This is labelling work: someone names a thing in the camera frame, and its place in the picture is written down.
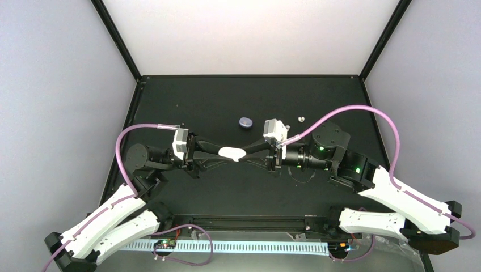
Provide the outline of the white oval capsule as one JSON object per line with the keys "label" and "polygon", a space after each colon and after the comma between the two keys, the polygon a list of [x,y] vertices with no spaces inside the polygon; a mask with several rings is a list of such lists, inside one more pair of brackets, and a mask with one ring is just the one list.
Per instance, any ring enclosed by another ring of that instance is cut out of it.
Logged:
{"label": "white oval capsule", "polygon": [[244,158],[247,153],[242,148],[221,147],[218,151],[218,155],[224,158],[231,159],[234,162],[239,162],[239,160]]}

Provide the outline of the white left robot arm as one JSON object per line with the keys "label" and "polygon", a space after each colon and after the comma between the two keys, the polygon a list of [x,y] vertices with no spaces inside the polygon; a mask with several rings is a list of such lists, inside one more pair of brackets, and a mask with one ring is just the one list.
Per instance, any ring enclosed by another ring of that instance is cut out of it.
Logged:
{"label": "white left robot arm", "polygon": [[158,236],[194,228],[194,224],[171,226],[172,214],[155,197],[165,186],[162,171],[184,168],[187,153],[197,149],[195,137],[187,129],[176,129],[173,149],[152,155],[143,145],[132,146],[126,161],[121,160],[120,145],[128,127],[117,137],[115,158],[125,180],[105,203],[82,222],[64,233],[52,232],[45,238],[51,257],[44,265],[55,262],[61,271],[95,271],[106,258],[144,236]]}

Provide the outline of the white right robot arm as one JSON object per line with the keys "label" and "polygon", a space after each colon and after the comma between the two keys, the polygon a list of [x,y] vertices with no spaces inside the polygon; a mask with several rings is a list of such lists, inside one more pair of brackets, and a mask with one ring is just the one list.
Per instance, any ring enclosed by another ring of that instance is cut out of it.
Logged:
{"label": "white right robot arm", "polygon": [[348,150],[350,136],[335,123],[326,121],[308,133],[307,140],[296,139],[286,146],[287,128],[277,119],[267,120],[263,139],[235,150],[236,162],[260,161],[271,171],[282,167],[324,170],[329,181],[354,194],[374,200],[389,212],[332,208],[323,221],[330,237],[342,233],[369,233],[406,242],[410,247],[440,255],[459,246],[461,234],[452,223],[461,217],[456,201],[429,198],[396,178],[363,154]]}

